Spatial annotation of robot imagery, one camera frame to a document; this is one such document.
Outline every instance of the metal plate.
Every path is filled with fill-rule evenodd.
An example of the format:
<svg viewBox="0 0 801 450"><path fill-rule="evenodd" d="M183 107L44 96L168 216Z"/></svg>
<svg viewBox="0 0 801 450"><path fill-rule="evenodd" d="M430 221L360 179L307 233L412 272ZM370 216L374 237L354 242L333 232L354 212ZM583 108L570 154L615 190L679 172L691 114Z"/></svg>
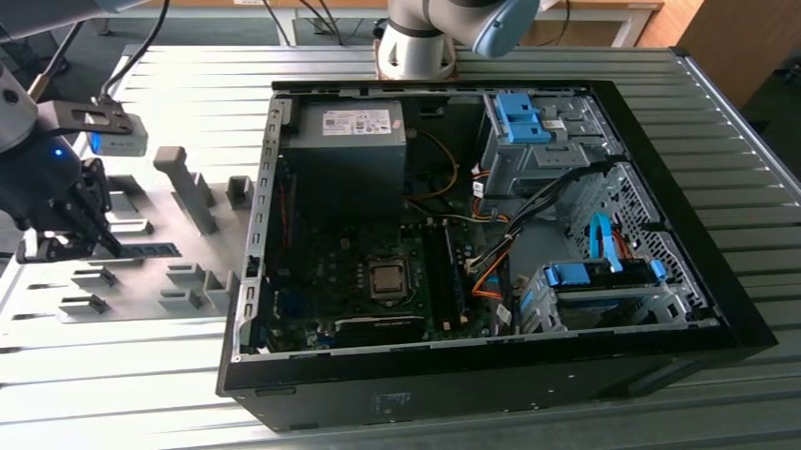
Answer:
<svg viewBox="0 0 801 450"><path fill-rule="evenodd" d="M460 60L468 79L617 82L661 154L690 157L673 161L673 173L697 193L698 214L779 345L631 402L276 436L213 394L221 318L64 325L32 316L0 324L0 348L20 349L0 354L0 442L34 448L801 446L798 185L691 61L663 50L544 48L522 49L500 62L462 52ZM153 142L191 142L189 165L213 183L231 174L255 178L272 80L367 79L372 67L368 48L156 47L119 97L141 114ZM12 265L0 279L0 289L16 286L0 305L16 310L25 305L16 279L26 270Z"/></svg>

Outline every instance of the black cable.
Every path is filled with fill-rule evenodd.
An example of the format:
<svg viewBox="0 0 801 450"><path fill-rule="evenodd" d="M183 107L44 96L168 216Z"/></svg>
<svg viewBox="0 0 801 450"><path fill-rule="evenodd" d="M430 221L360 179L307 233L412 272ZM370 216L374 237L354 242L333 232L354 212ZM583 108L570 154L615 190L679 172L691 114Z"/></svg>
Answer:
<svg viewBox="0 0 801 450"><path fill-rule="evenodd" d="M312 20L312 19L304 19L304 20L305 20L305 22L308 22L308 23L309 23L309 25L313 27L313 29L315 29L316 31L319 31L321 34L327 34L327 33L328 33L328 30L324 30L324 29L321 29L319 26L316 26L316 23L313 23L313 20Z"/></svg>
<svg viewBox="0 0 801 450"><path fill-rule="evenodd" d="M327 34L328 31L321 29L319 26L316 26L316 23L313 23L312 19L305 19L305 22L309 23L309 25L313 27L313 29L316 31L319 31L323 34ZM333 19L333 23L339 24L339 19ZM355 28L352 29L352 32L350 33L348 37L346 37L344 40L344 44L348 45L348 43L351 42L352 37L355 36L355 34L359 32L359 29L362 28L362 24L364 23L364 19L359 19L359 23L355 25Z"/></svg>
<svg viewBox="0 0 801 450"><path fill-rule="evenodd" d="M346 37L346 45L348 45L351 43L352 37L359 32L359 28L362 28L362 23L364 23L364 19L359 19L359 23L355 25L355 28L352 29L352 33L350 33L350 36Z"/></svg>
<svg viewBox="0 0 801 450"><path fill-rule="evenodd" d="M564 10L566 10L566 17L564 17L564 21L562 22L562 31L559 32L559 36L555 37L554 39L548 40L547 42L543 42L542 44L538 44L538 47L544 47L546 45L552 44L552 42L555 42L554 45L559 45L559 43L562 42L562 38L564 37L564 34L567 33L567 27L571 24L571 0L564 0Z"/></svg>
<svg viewBox="0 0 801 450"><path fill-rule="evenodd" d="M69 49L72 42L75 41L75 37L77 36L77 33L80 32L83 26L83 22L76 22L72 25L72 28L69 29L69 32L66 33L66 36L64 37L64 40L58 45L58 49L54 51L54 55L49 60L48 67L45 68L44 72L41 72L42 76L50 78L54 75L54 72L61 66L61 61L64 60L64 53L66 53L66 50Z"/></svg>
<svg viewBox="0 0 801 450"><path fill-rule="evenodd" d="M546 211L558 201L562 191L567 188L572 181L578 180L583 176L594 173L606 172L613 163L602 161L592 163L587 167L572 169L559 178L552 180L539 191L531 195L523 206L516 210L514 215L510 217L510 222L503 231L503 238L491 246L484 253L470 263L470 267L476 267L484 261L487 261L495 254L498 254L507 246L511 245L514 239L523 231L523 225L543 211Z"/></svg>
<svg viewBox="0 0 801 450"><path fill-rule="evenodd" d="M439 189L440 189L440 187L436 187L434 185L434 178L430 177L428 178L428 192L436 192ZM456 211L452 208L452 205L448 203L448 201L446 200L446 198L443 196L439 195L439 196L434 197L432 200L436 200L446 207L447 214L456 214Z"/></svg>
<svg viewBox="0 0 801 450"><path fill-rule="evenodd" d="M328 5L325 5L325 0L320 0L320 5L323 6L323 9L325 10L325 15L328 16L329 22L333 25L333 31L336 32L336 41L339 42L339 45L344 46L346 43L342 40L342 35L339 34L339 26L336 25L333 16L331 16L331 11L328 10Z"/></svg>
<svg viewBox="0 0 801 450"><path fill-rule="evenodd" d="M48 66L45 67L44 71L36 76L36 79L33 80L33 83L29 86L28 95L33 99L33 101L38 100L41 94L48 88L48 84L50 84L52 77L58 72L58 69L64 67L64 54L66 53L66 50L71 47L72 42L75 41L75 37L77 36L77 33L80 32L83 26L83 22L76 22L72 25L72 28L69 29L64 40L58 44L58 48L54 51L52 58L49 59Z"/></svg>
<svg viewBox="0 0 801 450"><path fill-rule="evenodd" d="M267 0L261 0L261 3L264 4L264 8L267 8L267 12L272 17L272 20L275 21L275 26L277 26L277 31L280 32L280 36L284 38L285 44L291 45L289 38L287 37L287 30L284 30L284 27L281 26L280 22L277 21L277 18L275 17L275 12L272 11L269 2Z"/></svg>
<svg viewBox="0 0 801 450"><path fill-rule="evenodd" d="M311 11L311 13L316 16L316 18L323 22L323 24L328 28L329 33L336 36L336 32L333 31L331 24L328 23L328 21L325 21L325 19L323 19L323 16L320 16L320 13L316 12L316 9L309 5L309 2L307 2L307 0L297 0L297 1L303 4L303 6L307 8L307 10Z"/></svg>
<svg viewBox="0 0 801 450"><path fill-rule="evenodd" d="M164 0L164 4L161 5L161 11L159 12L159 18L155 21L152 29L149 30L149 34L145 37L145 40L141 43L141 46L139 47L139 50L136 51L133 56L129 58L128 62L125 63L125 65L123 66L120 71L116 72L113 75L111 75L111 78L103 83L103 86L100 87L100 99L108 99L111 97L111 95L109 95L111 87L119 83L119 81L128 74L128 72L131 71L131 69L133 68L133 66L141 59L141 57L144 56L145 52L148 51L148 48L151 47L151 44L155 41L156 37L159 36L159 32L161 31L161 25L164 24L164 19L167 18L167 11L169 10L169 8L171 8L171 0Z"/></svg>

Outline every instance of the wooden cabinet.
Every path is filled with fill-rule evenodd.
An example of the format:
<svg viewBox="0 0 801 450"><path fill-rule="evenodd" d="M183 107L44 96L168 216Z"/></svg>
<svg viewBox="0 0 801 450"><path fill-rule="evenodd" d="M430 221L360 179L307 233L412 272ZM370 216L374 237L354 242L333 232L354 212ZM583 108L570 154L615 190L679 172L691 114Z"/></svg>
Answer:
<svg viewBox="0 0 801 450"><path fill-rule="evenodd" d="M799 44L798 0L666 0L637 45L685 48L742 107Z"/></svg>

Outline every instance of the wooden desk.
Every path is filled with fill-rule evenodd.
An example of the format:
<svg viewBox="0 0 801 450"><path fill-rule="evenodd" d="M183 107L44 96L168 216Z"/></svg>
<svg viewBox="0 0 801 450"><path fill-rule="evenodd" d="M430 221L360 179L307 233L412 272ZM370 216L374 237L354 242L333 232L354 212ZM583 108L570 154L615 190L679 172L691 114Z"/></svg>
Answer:
<svg viewBox="0 0 801 450"><path fill-rule="evenodd" d="M157 13L159 0L144 6L129 9L123 17L152 17ZM316 0L311 5L319 7ZM383 19L387 17L388 0L325 0L333 18ZM313 18L297 0L271 0L275 16L281 23L289 38L289 45L296 45L293 21ZM662 7L663 0L570 0L570 27L563 39L566 45L600 45L633 47L651 13ZM169 17L267 17L260 0L172 0ZM548 10L540 11L528 35L520 43L535 45L543 37L558 36L562 22L567 17L564 1ZM609 38L600 38L596 32L583 33L579 23L602 23Z"/></svg>

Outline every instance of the blue plastic latch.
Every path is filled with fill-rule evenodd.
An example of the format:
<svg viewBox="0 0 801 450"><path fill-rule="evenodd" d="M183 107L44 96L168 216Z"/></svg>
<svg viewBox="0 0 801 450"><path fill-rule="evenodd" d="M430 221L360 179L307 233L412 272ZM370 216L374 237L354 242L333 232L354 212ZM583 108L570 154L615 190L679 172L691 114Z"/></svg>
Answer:
<svg viewBox="0 0 801 450"><path fill-rule="evenodd" d="M556 264L552 269L559 276L563 286L576 284L590 284L590 274L587 267L582 263Z"/></svg>
<svg viewBox="0 0 801 450"><path fill-rule="evenodd" d="M611 236L611 220L603 213L591 215L590 221L590 258L600 258L600 245L598 244L598 231L600 231L600 243L603 244L603 258L610 262L611 271L622 272L623 265L617 258L614 237Z"/></svg>
<svg viewBox="0 0 801 450"><path fill-rule="evenodd" d="M655 275L655 278L659 281L665 281L667 279L667 269L665 268L665 264L662 264L662 261L653 260L650 262L650 270L653 271L653 274Z"/></svg>
<svg viewBox="0 0 801 450"><path fill-rule="evenodd" d="M548 286L554 287L559 285L559 276L555 275L552 267L546 269L546 279L548 280Z"/></svg>
<svg viewBox="0 0 801 450"><path fill-rule="evenodd" d="M528 306L528 303L531 302L532 299L534 299L534 292L528 291L528 295L526 295L526 298L523 299L523 303L520 303L520 311L526 310L526 307Z"/></svg>
<svg viewBox="0 0 801 450"><path fill-rule="evenodd" d="M527 94L498 94L498 115L510 134L510 143L548 143L551 133L539 122L539 110Z"/></svg>

